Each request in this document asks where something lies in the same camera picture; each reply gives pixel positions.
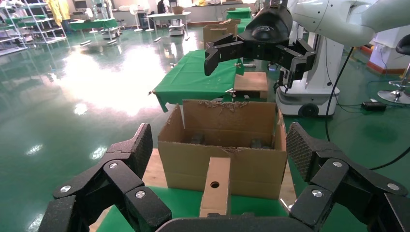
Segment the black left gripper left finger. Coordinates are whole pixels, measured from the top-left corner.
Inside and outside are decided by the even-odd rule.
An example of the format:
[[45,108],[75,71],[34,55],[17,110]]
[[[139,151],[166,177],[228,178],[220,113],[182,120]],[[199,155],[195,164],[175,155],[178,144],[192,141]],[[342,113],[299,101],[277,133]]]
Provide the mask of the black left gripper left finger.
[[131,139],[112,144],[96,165],[54,190],[39,231],[87,232],[110,206],[134,231],[156,231],[172,213],[143,182],[152,150],[151,126],[143,123]]

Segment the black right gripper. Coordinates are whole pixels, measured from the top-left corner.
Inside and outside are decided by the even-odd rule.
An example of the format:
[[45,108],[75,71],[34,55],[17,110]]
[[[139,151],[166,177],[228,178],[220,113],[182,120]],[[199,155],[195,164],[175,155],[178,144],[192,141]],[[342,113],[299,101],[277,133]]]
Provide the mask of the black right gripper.
[[292,88],[294,81],[302,80],[313,68],[317,54],[302,38],[288,46],[292,24],[286,6],[263,8],[237,37],[228,33],[206,43],[205,75],[210,76],[219,63],[241,57],[275,61],[285,69],[275,87]]

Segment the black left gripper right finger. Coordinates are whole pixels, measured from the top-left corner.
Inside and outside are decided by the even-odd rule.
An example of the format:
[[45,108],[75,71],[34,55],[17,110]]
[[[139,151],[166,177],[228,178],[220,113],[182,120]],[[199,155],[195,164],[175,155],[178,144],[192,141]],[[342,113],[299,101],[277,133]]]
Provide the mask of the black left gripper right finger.
[[286,148],[306,188],[289,216],[318,232],[335,204],[346,207],[370,232],[410,229],[408,190],[348,158],[334,143],[311,137],[294,122]]

